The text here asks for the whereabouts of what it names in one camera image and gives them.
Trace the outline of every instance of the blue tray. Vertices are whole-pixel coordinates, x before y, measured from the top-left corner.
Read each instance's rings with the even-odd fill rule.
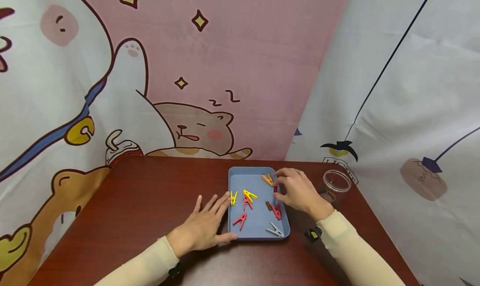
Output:
[[[275,180],[275,170],[270,167],[231,167],[228,170],[228,191],[231,191],[233,195],[237,191],[235,206],[228,207],[228,232],[237,233],[240,241],[279,241],[290,235],[290,224],[284,204],[279,202],[282,214],[281,220],[277,220],[265,204],[266,201],[269,201],[277,206],[277,199],[273,196],[273,188],[262,180],[262,175],[266,176],[267,173]],[[250,207],[246,205],[247,219],[240,231],[241,222],[234,226],[233,223],[244,213],[243,189],[252,192],[258,198],[252,198],[253,210],[250,210]],[[277,226],[285,236],[279,237],[267,232],[266,229],[274,230],[270,222]]]

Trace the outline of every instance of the wall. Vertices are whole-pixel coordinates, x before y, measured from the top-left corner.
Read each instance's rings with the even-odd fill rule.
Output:
[[[427,0],[381,74],[424,1],[349,1],[287,159],[347,167],[423,285],[480,285],[479,0]]]
[[[124,156],[283,160],[345,2],[0,0],[0,285]]]

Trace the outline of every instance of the brown table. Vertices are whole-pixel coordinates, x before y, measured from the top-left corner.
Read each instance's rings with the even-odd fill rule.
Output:
[[[29,286],[92,286],[142,252],[192,212],[198,194],[228,188],[232,166],[294,167],[318,185],[331,163],[240,161],[131,156],[121,160],[54,248]],[[385,230],[354,186],[339,210],[385,258],[407,286],[418,286]],[[182,258],[183,273],[165,285],[350,285],[321,241],[303,233],[315,226],[287,208],[291,234],[279,242],[236,242]]]

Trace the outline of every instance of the left hand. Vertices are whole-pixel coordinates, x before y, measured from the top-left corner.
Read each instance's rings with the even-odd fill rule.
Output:
[[[193,213],[182,225],[167,235],[167,240],[178,258],[190,251],[202,251],[238,238],[236,233],[217,235],[223,214],[230,205],[229,192],[218,200],[217,195],[213,195],[202,211],[200,211],[201,203],[202,196],[199,195]]]

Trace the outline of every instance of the pink backdrop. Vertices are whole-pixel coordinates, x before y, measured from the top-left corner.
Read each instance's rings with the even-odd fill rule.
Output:
[[[144,45],[152,103],[230,112],[233,150],[283,160],[346,0],[86,1],[114,47],[127,37]],[[209,21],[201,32],[197,9]],[[189,83],[182,90],[179,77]]]

